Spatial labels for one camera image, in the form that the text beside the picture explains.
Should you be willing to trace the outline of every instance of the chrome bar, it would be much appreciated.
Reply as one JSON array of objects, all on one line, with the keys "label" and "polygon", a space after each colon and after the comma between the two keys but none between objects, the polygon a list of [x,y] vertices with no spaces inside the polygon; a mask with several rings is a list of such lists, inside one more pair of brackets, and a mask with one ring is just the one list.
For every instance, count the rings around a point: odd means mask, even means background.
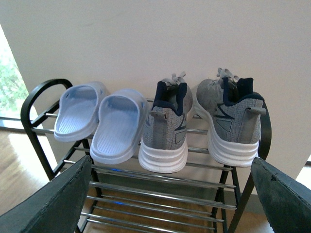
[{"label": "chrome bar", "polygon": [[128,212],[128,211],[110,209],[110,208],[105,208],[105,207],[101,207],[101,206],[94,206],[94,208],[100,209],[100,210],[116,212],[119,214],[126,214],[126,215],[137,216],[137,217],[145,217],[145,218],[152,219],[152,220],[169,222],[169,223],[173,223],[173,224],[180,224],[180,225],[185,225],[185,226],[189,226],[189,227],[197,227],[197,228],[203,228],[203,229],[208,229],[208,230],[214,230],[215,229],[215,228],[207,227],[207,226],[203,226],[203,225],[196,225],[196,224],[191,224],[191,223],[186,223],[186,222],[178,222],[178,221],[168,220],[168,219],[159,218],[159,217],[145,216],[145,215],[135,214],[135,213]]},{"label": "chrome bar", "polygon": [[101,174],[113,174],[117,176],[128,176],[128,174],[130,174],[131,177],[135,177],[137,179],[143,179],[143,180],[152,180],[152,181],[181,184],[181,185],[191,184],[192,186],[201,187],[201,188],[232,188],[232,189],[235,188],[235,185],[231,185],[231,184],[204,182],[204,181],[190,180],[190,179],[184,179],[184,178],[161,176],[161,175],[155,175],[155,174],[142,173],[138,171],[129,171],[129,170],[122,170],[122,169],[117,169],[117,168],[102,167],[102,166],[97,166],[97,165],[92,165],[92,168]]},{"label": "chrome bar", "polygon": [[161,213],[166,213],[166,214],[171,214],[171,215],[178,215],[178,216],[183,216],[183,217],[191,217],[195,219],[200,219],[200,220],[206,220],[206,221],[211,221],[211,222],[223,222],[222,219],[216,219],[213,217],[206,217],[206,216],[200,216],[200,215],[191,215],[191,214],[186,214],[186,213],[181,213],[181,212],[175,212],[171,210],[163,210],[163,209],[158,209],[154,207],[147,207],[144,205],[136,205],[136,204],[131,204],[127,202],[121,202],[121,201],[114,201],[114,200],[109,200],[105,198],[97,198],[97,197],[92,197],[92,196],[87,196],[86,198],[91,199],[91,200],[97,200],[97,201],[102,201],[110,204],[117,204],[117,205],[122,205],[122,206],[128,206],[128,207],[135,207],[143,210],[150,210],[150,211],[156,211],[156,212],[161,212]]},{"label": "chrome bar", "polygon": [[120,224],[126,224],[126,225],[130,225],[130,226],[135,226],[135,227],[142,227],[142,228],[151,229],[151,230],[158,231],[158,232],[184,233],[184,232],[172,231],[172,230],[168,230],[168,229],[164,229],[164,228],[159,228],[159,227],[151,227],[151,226],[144,225],[144,224],[137,223],[137,222],[134,223],[134,222],[124,221],[124,220],[116,219],[116,218],[109,218],[109,217],[104,217],[104,216],[99,216],[99,215],[87,214],[87,213],[84,213],[84,212],[82,212],[81,215],[82,216],[86,216],[86,217],[99,218],[99,219],[103,219],[103,220],[117,222],[117,223],[120,223]]},{"label": "chrome bar", "polygon": [[155,233],[155,232],[148,232],[148,231],[144,231],[144,230],[140,230],[140,229],[136,229],[136,228],[132,228],[132,227],[125,227],[122,225],[111,224],[111,223],[107,223],[107,222],[100,222],[100,221],[96,221],[96,220],[89,219],[89,218],[87,218],[86,220],[87,220],[87,222],[97,223],[97,224],[101,224],[101,225],[105,225],[105,226],[109,226],[109,227],[118,227],[118,228],[122,228],[122,229],[126,229],[126,230],[132,230],[132,231],[143,232],[143,233]]},{"label": "chrome bar", "polygon": [[32,128],[32,131],[35,133],[49,133],[49,134],[53,134],[54,130],[49,130],[49,129],[39,129],[37,127]]},{"label": "chrome bar", "polygon": [[140,190],[137,188],[123,187],[119,185],[106,184],[106,183],[100,183],[100,182],[94,182],[94,181],[90,181],[89,185],[92,187],[99,187],[99,188],[104,188],[104,189],[121,191],[125,193],[132,193],[132,194],[144,195],[144,196],[161,198],[161,199],[175,200],[175,201],[192,203],[192,204],[214,206],[214,207],[228,209],[228,210],[236,209],[236,206],[234,205],[227,205],[227,204],[223,204],[221,202],[216,202],[213,200],[204,200],[204,199],[199,199],[199,198],[184,197],[184,196],[173,195],[173,194],[158,193],[158,192],[153,192],[153,191],[148,191],[148,190]]},{"label": "chrome bar", "polygon": [[197,115],[197,114],[195,114],[194,116],[193,116],[193,119],[202,119],[199,115]]},{"label": "chrome bar", "polygon": [[46,113],[45,114],[47,117],[51,117],[51,118],[57,118],[57,114],[52,114],[52,113]]},{"label": "chrome bar", "polygon": [[[133,159],[138,159],[138,156],[133,155]],[[74,164],[73,161],[64,160],[64,163],[67,164]],[[194,163],[186,163],[187,166],[193,166],[193,167],[200,167],[200,168],[206,168],[206,169],[214,169],[214,170],[222,170],[222,171],[231,171],[233,168],[231,167],[224,167],[224,166],[211,166],[211,165],[205,165],[205,164],[194,164]]]},{"label": "chrome bar", "polygon": [[[76,147],[76,150],[81,150],[84,152],[89,152],[89,149]],[[209,154],[208,149],[206,148],[199,148],[199,147],[188,147],[189,152],[201,153],[201,154]]]},{"label": "chrome bar", "polygon": [[187,133],[196,133],[207,135],[207,130],[187,129]]},{"label": "chrome bar", "polygon": [[135,199],[129,199],[129,198],[122,198],[122,197],[109,196],[109,195],[103,195],[103,194],[102,194],[102,197],[103,198],[118,199],[118,200],[133,201],[133,202],[136,202],[136,203],[153,205],[153,206],[159,206],[159,207],[162,207],[162,208],[168,208],[168,209],[174,209],[174,210],[188,211],[188,212],[193,212],[193,213],[202,214],[202,215],[211,215],[212,214],[210,212],[205,212],[205,211],[200,211],[200,210],[180,208],[180,207],[175,207],[175,206],[170,206],[170,205],[161,205],[161,204],[157,204],[157,203],[141,201],[141,200],[135,200]]},{"label": "chrome bar", "polygon": [[188,147],[189,152],[201,153],[201,154],[209,154],[208,149],[199,148],[199,147]]}]

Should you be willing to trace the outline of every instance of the gray sneaker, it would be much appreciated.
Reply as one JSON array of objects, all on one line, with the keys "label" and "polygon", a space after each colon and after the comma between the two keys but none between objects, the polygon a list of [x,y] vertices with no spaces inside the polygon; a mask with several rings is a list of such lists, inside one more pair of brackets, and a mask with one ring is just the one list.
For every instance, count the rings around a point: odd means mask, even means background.
[{"label": "gray sneaker", "polygon": [[138,159],[149,171],[173,173],[186,164],[188,145],[187,120],[193,117],[192,93],[179,77],[163,79],[157,84],[155,100],[144,124]]},{"label": "gray sneaker", "polygon": [[229,166],[251,166],[258,156],[263,97],[253,91],[253,79],[240,79],[218,68],[218,80],[202,81],[194,95],[197,114],[209,124],[210,155]]}]

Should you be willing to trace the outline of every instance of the shoelace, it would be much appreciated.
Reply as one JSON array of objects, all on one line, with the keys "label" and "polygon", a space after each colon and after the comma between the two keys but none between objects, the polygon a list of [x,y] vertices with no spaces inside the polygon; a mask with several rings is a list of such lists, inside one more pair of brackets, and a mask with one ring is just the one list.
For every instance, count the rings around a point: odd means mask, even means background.
[{"label": "shoelace", "polygon": [[182,72],[178,77],[176,76],[176,74],[172,74],[172,79],[165,78],[162,79],[162,81],[166,83],[167,87],[180,85],[181,83],[185,83],[185,75],[185,72]]},{"label": "shoelace", "polygon": [[240,78],[236,75],[233,75],[228,69],[218,68],[217,77],[220,79],[213,80],[211,85],[222,84],[223,78],[227,77],[232,83],[236,83]]},{"label": "shoelace", "polygon": [[236,75],[233,75],[228,69],[221,69],[218,68],[218,74],[217,77],[220,77],[221,79],[224,77],[228,77],[232,81],[238,81],[240,78]]}]

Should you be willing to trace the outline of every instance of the black metal shoe rack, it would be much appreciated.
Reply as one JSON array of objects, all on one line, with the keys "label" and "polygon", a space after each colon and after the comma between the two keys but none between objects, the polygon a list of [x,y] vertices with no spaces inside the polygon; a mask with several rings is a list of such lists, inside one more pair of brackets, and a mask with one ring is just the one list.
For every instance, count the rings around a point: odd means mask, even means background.
[{"label": "black metal shoe rack", "polygon": [[[25,100],[22,110],[21,110],[21,121],[25,128],[25,131],[41,161],[41,164],[51,180],[60,171],[64,169],[66,164],[70,165],[74,162],[70,159],[73,158],[74,154],[78,150],[84,151],[85,154],[89,155],[89,140],[90,138],[77,141],[73,144],[71,149],[58,163],[55,169],[52,169],[45,152],[38,140],[38,135],[43,133],[53,133],[53,129],[42,129],[38,126],[42,124],[45,120],[50,117],[56,118],[57,114],[55,112],[59,108],[59,101],[54,103],[52,106],[47,108],[42,112],[36,120],[31,121],[29,114],[30,108],[34,104],[35,100],[48,88],[60,85],[64,86],[66,89],[70,88],[72,84],[66,79],[53,79],[48,80],[40,85],[38,85]],[[270,144],[271,144],[271,123],[269,113],[265,116],[261,116],[261,140],[259,144],[259,156],[262,159],[266,159]],[[207,131],[198,129],[188,129],[188,133],[198,133],[205,135]],[[206,148],[193,148],[189,147],[190,152],[204,153],[208,156],[208,149]],[[91,181],[89,186],[95,188],[96,195],[87,196],[87,201],[92,202],[91,208],[87,212],[81,212],[81,219],[83,223],[77,226],[76,232],[80,233],[85,230],[85,227],[89,223],[93,224],[103,224],[107,226],[114,226],[122,229],[127,229],[129,232],[144,232],[144,233],[154,233],[154,232],[164,232],[164,233],[182,233],[182,232],[218,232],[222,228],[224,233],[233,233],[239,223],[251,192],[254,188],[254,183],[252,176],[249,175],[246,186],[241,192],[239,187],[239,180],[237,175],[237,170],[232,166],[206,166],[195,163],[187,163],[186,166],[192,166],[197,168],[211,169],[213,171],[219,171],[220,177],[218,183],[213,182],[203,182],[198,180],[181,179],[174,178],[162,174],[150,173],[150,172],[137,172],[125,169],[115,169],[105,166],[97,166],[93,164]],[[227,184],[228,175],[232,176],[233,184]],[[105,182],[106,180],[114,180],[113,178],[121,178],[126,182],[126,185],[119,184],[117,182]],[[140,184],[140,187],[132,186],[133,184]],[[165,185],[173,186],[174,189],[180,190],[195,190],[194,193],[202,193],[202,190],[211,190],[212,198],[202,198],[201,195],[197,197],[193,196],[182,196],[176,193],[170,192],[158,192],[154,189],[147,189],[149,186],[163,187]],[[235,204],[227,204],[225,202],[225,191],[233,190],[235,194]],[[114,196],[114,193],[122,193],[123,197]],[[154,200],[155,198],[169,200],[171,205],[159,204],[155,201],[142,201],[139,197],[147,197]],[[202,209],[180,207],[180,205],[174,205],[175,202],[182,204],[189,204],[194,206],[201,206]],[[138,209],[138,212],[123,211],[117,208],[118,205],[132,207],[133,209]],[[96,210],[101,209],[101,214],[97,214]],[[231,220],[230,225],[227,225],[226,210],[234,210],[234,216]],[[112,218],[106,216],[106,213],[117,212],[121,214],[121,218]],[[158,213],[157,217],[152,214],[145,213]],[[139,222],[128,221],[126,216],[132,216],[133,218],[139,217]],[[195,223],[188,223],[187,219],[194,219]],[[151,221],[155,222],[154,225],[148,225]],[[170,224],[177,227],[164,228],[163,225]]]}]

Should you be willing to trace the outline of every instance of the black metal frame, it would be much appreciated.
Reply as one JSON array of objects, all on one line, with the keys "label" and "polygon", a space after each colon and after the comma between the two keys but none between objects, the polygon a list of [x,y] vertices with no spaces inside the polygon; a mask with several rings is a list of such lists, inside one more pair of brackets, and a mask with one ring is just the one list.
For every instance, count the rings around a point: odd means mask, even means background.
[{"label": "black metal frame", "polygon": [[[28,135],[28,137],[29,137],[39,159],[40,159],[40,162],[41,162],[41,164],[42,164],[42,166],[43,166],[43,168],[44,168],[44,170],[45,170],[45,172],[46,172],[46,174],[50,180],[53,179],[61,171],[61,169],[64,167],[65,164],[70,163],[70,161],[68,161],[68,160],[74,154],[74,152],[79,149],[79,146],[82,145],[83,148],[80,148],[80,150],[83,150],[86,155],[89,155],[89,148],[90,148],[88,139],[83,139],[81,141],[75,142],[74,145],[71,147],[71,149],[68,151],[68,153],[58,163],[57,167],[55,169],[51,168],[51,166],[50,166],[50,164],[46,158],[46,155],[44,153],[44,150],[43,150],[43,148],[42,148],[42,146],[38,140],[38,137],[37,137],[38,130],[36,130],[36,127],[38,127],[41,123],[43,123],[48,117],[52,116],[56,110],[58,110],[59,101],[57,101],[51,107],[49,107],[46,111],[41,113],[37,117],[37,119],[34,121],[30,121],[29,113],[30,113],[30,108],[33,105],[33,103],[35,102],[35,100],[46,89],[48,89],[54,85],[63,85],[66,89],[72,87],[71,82],[69,82],[66,79],[48,80],[48,81],[38,85],[30,93],[30,95],[25,100],[25,102],[22,106],[22,109],[21,109],[21,122],[22,122],[24,129],[26,131],[26,134]],[[267,158],[267,155],[268,155],[268,152],[270,149],[272,133],[271,133],[270,117],[269,117],[268,109],[267,109],[267,106],[265,103],[264,103],[263,107],[267,110],[267,114],[265,116],[261,116],[261,118],[260,118],[260,121],[261,121],[261,140],[259,143],[258,152],[259,152],[259,157],[265,160]],[[192,131],[197,131],[197,133],[200,133],[200,134],[206,133],[205,131],[200,132],[200,130],[192,130]],[[189,151],[196,152],[197,149],[189,148]],[[204,149],[202,153],[207,153],[207,152],[208,152],[208,150]],[[102,189],[101,189],[101,186],[97,184],[99,182],[99,179],[98,179],[98,175],[97,175],[95,168],[96,168],[96,166],[93,166],[93,169],[92,169],[93,182],[90,183],[90,186],[93,186],[96,188],[97,199],[93,198],[93,205],[91,207],[90,212],[84,213],[84,215],[87,216],[87,218],[90,218],[90,216],[94,210],[94,206],[96,206],[97,201],[100,200],[102,197]],[[242,216],[242,213],[246,207],[246,204],[247,204],[249,197],[252,193],[252,190],[254,188],[254,182],[253,182],[252,176],[250,174],[249,178],[247,180],[246,186],[245,186],[245,188],[241,194],[236,168],[232,167],[232,166],[226,166],[226,165],[224,165],[224,168],[222,169],[222,174],[220,177],[219,184],[225,184],[226,183],[226,180],[227,180],[227,177],[228,177],[228,174],[230,171],[232,174],[234,193],[235,193],[235,199],[236,199],[236,211],[235,211],[235,214],[234,214],[233,219],[231,221],[231,224],[229,225],[229,228],[228,228],[225,209],[224,208],[221,209],[222,219],[224,220],[224,222],[223,222],[224,233],[235,232],[236,227],[237,227],[237,225],[240,221],[240,218]],[[215,195],[215,201],[217,201],[217,202],[220,201],[222,203],[225,203],[225,195],[224,195],[224,187],[223,186],[218,187],[216,195]],[[216,217],[218,209],[219,209],[219,207],[217,207],[217,206],[214,206],[212,208],[211,217]],[[77,227],[76,232],[77,233],[83,232],[86,224],[87,224],[87,219],[84,221],[84,223],[80,229],[79,229],[79,227]],[[214,232],[217,232],[217,223],[214,222],[213,226],[214,226]]]}]

